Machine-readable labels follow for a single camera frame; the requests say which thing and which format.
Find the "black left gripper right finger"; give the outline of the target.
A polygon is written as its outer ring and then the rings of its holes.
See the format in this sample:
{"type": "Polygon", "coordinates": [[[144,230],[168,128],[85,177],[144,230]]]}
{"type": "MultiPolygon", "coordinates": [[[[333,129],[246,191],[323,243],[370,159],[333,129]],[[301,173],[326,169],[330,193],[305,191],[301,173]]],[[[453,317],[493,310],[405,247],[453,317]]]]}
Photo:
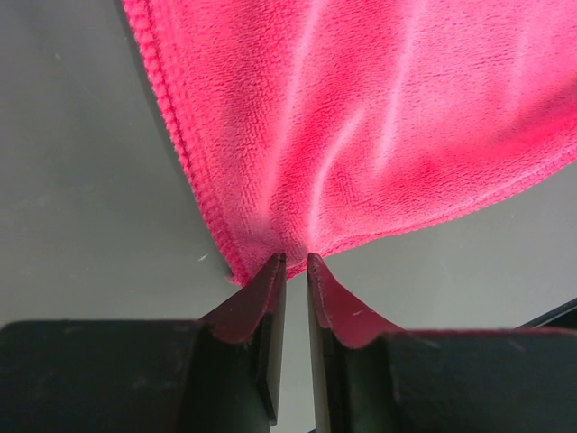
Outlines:
{"type": "Polygon", "coordinates": [[[319,432],[573,432],[576,305],[516,328],[407,330],[307,258],[319,432]]]}

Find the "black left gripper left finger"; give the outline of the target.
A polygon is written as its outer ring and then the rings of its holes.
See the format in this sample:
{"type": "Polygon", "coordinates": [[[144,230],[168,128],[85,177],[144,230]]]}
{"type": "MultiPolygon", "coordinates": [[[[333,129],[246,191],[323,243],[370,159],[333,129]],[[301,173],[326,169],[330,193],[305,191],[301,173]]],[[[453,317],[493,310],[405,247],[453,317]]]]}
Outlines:
{"type": "Polygon", "coordinates": [[[1,330],[4,432],[267,432],[286,258],[199,319],[26,320],[1,330]]]}

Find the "pink microfiber towel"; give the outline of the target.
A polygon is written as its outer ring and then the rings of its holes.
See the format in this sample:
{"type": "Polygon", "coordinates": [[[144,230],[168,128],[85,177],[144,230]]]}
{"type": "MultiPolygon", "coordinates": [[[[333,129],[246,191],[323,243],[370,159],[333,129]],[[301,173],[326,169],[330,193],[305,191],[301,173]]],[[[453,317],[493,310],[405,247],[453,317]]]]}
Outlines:
{"type": "Polygon", "coordinates": [[[126,1],[232,279],[290,275],[576,158],[573,1],[126,1]]]}

